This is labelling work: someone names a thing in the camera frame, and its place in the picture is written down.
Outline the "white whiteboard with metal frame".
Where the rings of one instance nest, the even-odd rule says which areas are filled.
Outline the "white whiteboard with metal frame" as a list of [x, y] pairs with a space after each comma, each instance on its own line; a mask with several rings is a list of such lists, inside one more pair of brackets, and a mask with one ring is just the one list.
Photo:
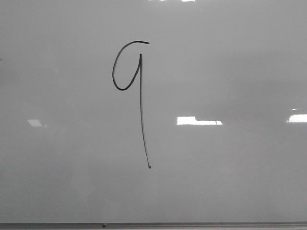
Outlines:
[[2, 226], [306, 219], [306, 1], [1, 1]]

